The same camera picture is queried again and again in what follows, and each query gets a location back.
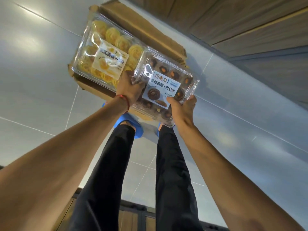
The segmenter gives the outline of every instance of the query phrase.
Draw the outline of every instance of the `red bracelet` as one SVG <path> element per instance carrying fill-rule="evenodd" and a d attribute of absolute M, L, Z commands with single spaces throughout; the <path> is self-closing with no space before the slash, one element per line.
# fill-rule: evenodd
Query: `red bracelet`
<path fill-rule="evenodd" d="M 127 103 L 127 111 L 126 111 L 125 113 L 127 113 L 127 112 L 129 111 L 129 108 L 130 108 L 129 100 L 128 100 L 127 96 L 125 96 L 125 95 L 116 95 L 115 97 L 117 97 L 117 96 L 119 96 L 119 97 L 123 98 L 124 100 L 126 100 L 126 103 Z"/>

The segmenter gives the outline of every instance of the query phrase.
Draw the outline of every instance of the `sticker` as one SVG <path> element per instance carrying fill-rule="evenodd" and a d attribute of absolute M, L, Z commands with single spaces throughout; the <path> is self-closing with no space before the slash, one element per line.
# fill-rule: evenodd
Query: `sticker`
<path fill-rule="evenodd" d="M 127 53 L 102 40 L 92 67 L 118 80 L 128 57 Z"/>
<path fill-rule="evenodd" d="M 169 102 L 167 97 L 174 97 L 181 83 L 154 70 L 144 90 L 142 98 L 167 109 Z"/>

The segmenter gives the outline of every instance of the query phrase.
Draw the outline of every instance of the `plastic container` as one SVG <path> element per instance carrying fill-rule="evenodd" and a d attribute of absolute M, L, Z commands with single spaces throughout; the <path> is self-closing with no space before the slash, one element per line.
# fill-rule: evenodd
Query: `plastic container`
<path fill-rule="evenodd" d="M 135 78 L 137 82 L 145 82 L 146 87 L 133 107 L 170 128 L 174 121 L 166 98 L 171 96 L 183 103 L 199 82 L 190 70 L 150 47 L 141 56 Z"/>
<path fill-rule="evenodd" d="M 146 45 L 100 13 L 93 13 L 72 70 L 116 91 L 124 70 L 135 70 Z"/>

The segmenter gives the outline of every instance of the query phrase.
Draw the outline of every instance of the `cardboard box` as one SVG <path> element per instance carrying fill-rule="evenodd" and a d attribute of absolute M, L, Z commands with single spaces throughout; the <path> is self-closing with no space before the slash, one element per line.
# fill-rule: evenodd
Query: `cardboard box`
<path fill-rule="evenodd" d="M 185 60 L 187 56 L 183 46 L 161 33 L 141 15 L 118 0 L 110 0 L 101 6 L 91 6 L 89 8 L 89 17 L 96 11 L 102 13 L 104 16 L 129 31 L 148 46 L 162 52 L 182 65 L 186 64 Z M 68 72 L 83 90 L 101 97 L 106 101 L 110 101 L 116 95 L 107 88 L 74 73 L 70 65 L 68 65 Z M 129 112 L 144 120 L 152 120 L 152 118 L 138 112 L 134 108 L 130 108 Z"/>

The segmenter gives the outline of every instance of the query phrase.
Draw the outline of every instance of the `forearm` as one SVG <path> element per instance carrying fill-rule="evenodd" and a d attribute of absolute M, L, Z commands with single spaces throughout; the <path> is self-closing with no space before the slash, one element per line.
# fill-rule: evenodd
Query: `forearm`
<path fill-rule="evenodd" d="M 2 230 L 50 230 L 126 109 L 117 97 L 1 170 Z"/>
<path fill-rule="evenodd" d="M 178 128 L 230 230 L 304 230 L 194 125 Z"/>

